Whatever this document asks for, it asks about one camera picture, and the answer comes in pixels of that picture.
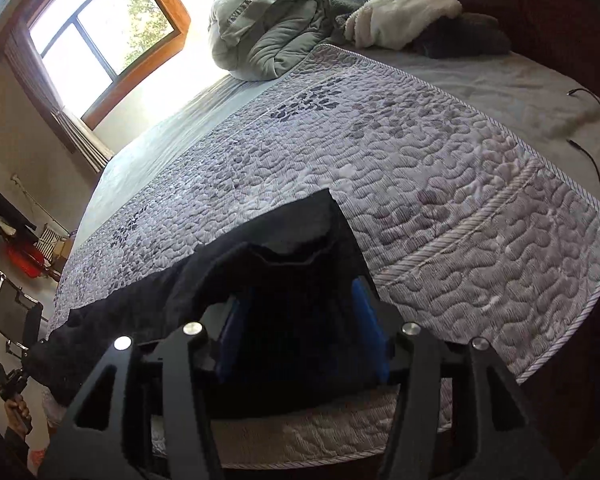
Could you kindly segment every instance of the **comforter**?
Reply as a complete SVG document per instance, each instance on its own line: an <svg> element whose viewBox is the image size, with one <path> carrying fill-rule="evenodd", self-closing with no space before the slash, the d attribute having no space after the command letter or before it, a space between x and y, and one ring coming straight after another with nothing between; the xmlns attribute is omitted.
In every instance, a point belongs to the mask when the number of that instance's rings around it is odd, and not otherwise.
<svg viewBox="0 0 600 480"><path fill-rule="evenodd" d="M220 68L246 81L280 77L328 38L328 0L215 0L208 36Z"/></svg>

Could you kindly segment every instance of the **white fleece blanket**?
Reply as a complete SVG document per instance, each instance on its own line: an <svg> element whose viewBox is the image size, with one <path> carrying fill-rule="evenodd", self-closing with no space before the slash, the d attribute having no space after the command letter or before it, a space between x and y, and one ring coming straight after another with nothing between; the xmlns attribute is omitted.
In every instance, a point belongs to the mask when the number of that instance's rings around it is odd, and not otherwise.
<svg viewBox="0 0 600 480"><path fill-rule="evenodd" d="M344 35L356 48L402 50L437 19L461 12L458 0L369 0L349 17Z"/></svg>

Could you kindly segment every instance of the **metal bolt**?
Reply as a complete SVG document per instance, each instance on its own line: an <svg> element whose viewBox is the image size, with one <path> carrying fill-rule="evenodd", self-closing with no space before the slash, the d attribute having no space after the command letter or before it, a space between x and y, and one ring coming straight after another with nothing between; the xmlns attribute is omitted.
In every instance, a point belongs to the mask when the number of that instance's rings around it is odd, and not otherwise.
<svg viewBox="0 0 600 480"><path fill-rule="evenodd" d="M182 331L187 335L198 335L202 332L202 325L197 321L192 321L183 326Z"/></svg>
<svg viewBox="0 0 600 480"><path fill-rule="evenodd" d="M422 330L420 328L420 325L412 321L405 323L402 326L402 333L404 335L418 335L420 333L420 330Z"/></svg>
<svg viewBox="0 0 600 480"><path fill-rule="evenodd" d="M131 338L128 335L123 335L113 342L116 350L126 350L131 346Z"/></svg>
<svg viewBox="0 0 600 480"><path fill-rule="evenodd" d="M471 341L471 346L476 350L486 350L491 346L489 342L483 337L476 337Z"/></svg>

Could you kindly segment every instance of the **wooden window frame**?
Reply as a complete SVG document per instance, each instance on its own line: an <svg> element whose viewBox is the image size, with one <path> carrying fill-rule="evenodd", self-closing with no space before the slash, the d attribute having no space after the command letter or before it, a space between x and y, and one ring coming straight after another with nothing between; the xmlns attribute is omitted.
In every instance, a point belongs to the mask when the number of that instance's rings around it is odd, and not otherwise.
<svg viewBox="0 0 600 480"><path fill-rule="evenodd" d="M10 31L18 20L30 27L52 0L23 0L0 32L0 59ZM82 120L93 130L116 105L158 67L179 53L185 44L191 18L181 0L155 0L173 31L126 67L84 113Z"/></svg>

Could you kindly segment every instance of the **window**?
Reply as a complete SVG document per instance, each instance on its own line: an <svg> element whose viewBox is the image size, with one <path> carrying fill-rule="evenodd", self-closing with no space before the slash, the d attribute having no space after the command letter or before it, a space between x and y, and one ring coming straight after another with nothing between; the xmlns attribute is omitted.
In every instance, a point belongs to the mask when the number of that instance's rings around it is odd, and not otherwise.
<svg viewBox="0 0 600 480"><path fill-rule="evenodd" d="M64 104L94 128L182 49L189 22L180 0L50 0L29 31Z"/></svg>

